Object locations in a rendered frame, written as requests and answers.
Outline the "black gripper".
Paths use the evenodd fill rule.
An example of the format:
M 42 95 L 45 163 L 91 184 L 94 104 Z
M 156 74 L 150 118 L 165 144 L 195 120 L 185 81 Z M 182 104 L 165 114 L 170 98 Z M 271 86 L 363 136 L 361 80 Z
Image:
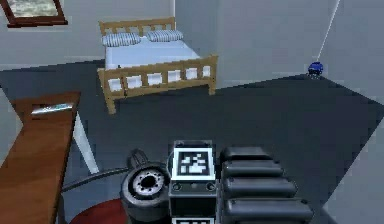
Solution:
M 124 224 L 170 224 L 170 177 L 166 165 L 149 161 L 140 149 L 131 152 L 127 165 L 129 171 L 120 191 L 127 216 Z

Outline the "red round disc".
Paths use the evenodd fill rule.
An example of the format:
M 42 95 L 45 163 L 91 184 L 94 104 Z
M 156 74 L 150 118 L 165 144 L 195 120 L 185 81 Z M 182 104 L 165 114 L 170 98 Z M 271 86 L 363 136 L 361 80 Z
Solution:
M 80 212 L 69 224 L 127 224 L 127 221 L 121 200 L 112 199 Z

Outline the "brown wooden table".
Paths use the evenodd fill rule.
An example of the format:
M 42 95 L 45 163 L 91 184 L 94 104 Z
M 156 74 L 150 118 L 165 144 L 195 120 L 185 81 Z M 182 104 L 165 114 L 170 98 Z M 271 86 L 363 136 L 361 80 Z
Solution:
M 54 224 L 72 142 L 90 173 L 96 164 L 78 104 L 81 93 L 70 91 L 13 100 L 23 127 L 0 167 L 0 224 Z M 31 115 L 37 108 L 73 103 L 71 110 Z

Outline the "light wooden bed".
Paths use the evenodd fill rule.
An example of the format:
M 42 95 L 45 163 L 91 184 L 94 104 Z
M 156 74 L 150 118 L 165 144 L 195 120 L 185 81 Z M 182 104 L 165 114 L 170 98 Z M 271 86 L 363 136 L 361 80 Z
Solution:
M 151 42 L 149 31 L 176 30 L 173 17 L 99 23 L 102 37 L 111 33 L 136 33 L 136 45 L 105 47 L 105 66 L 97 70 L 108 112 L 115 101 L 128 97 L 206 85 L 216 90 L 218 56 L 201 57 L 183 40 Z

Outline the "flat grey shiny object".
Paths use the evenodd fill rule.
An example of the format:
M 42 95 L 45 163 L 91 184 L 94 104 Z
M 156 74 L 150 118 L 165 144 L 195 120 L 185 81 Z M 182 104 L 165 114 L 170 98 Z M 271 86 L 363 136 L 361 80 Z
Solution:
M 73 103 L 62 103 L 62 104 L 55 104 L 46 106 L 43 108 L 37 108 L 34 109 L 31 112 L 31 115 L 41 115 L 41 114 L 48 114 L 48 113 L 55 113 L 65 110 L 71 110 L 73 108 Z

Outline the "striped grey pillow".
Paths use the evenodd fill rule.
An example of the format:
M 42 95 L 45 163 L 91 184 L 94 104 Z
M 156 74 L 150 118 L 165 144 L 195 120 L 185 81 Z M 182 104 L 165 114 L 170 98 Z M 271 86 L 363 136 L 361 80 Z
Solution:
M 172 42 L 183 39 L 183 33 L 178 30 L 155 30 L 146 35 L 151 42 Z
M 105 47 L 120 47 L 136 45 L 141 37 L 136 33 L 111 33 L 103 36 L 101 42 Z

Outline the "small blue object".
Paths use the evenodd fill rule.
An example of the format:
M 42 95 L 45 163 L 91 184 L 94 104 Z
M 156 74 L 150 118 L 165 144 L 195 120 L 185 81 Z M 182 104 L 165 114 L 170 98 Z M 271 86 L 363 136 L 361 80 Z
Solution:
M 323 64 L 319 61 L 312 62 L 308 69 L 307 75 L 312 79 L 319 79 L 323 73 Z

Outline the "brown framed picture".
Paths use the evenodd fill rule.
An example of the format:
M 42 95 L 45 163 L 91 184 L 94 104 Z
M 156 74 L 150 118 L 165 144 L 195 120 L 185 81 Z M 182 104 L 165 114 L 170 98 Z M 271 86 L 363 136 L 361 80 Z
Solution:
M 67 25 L 60 0 L 0 0 L 8 28 Z

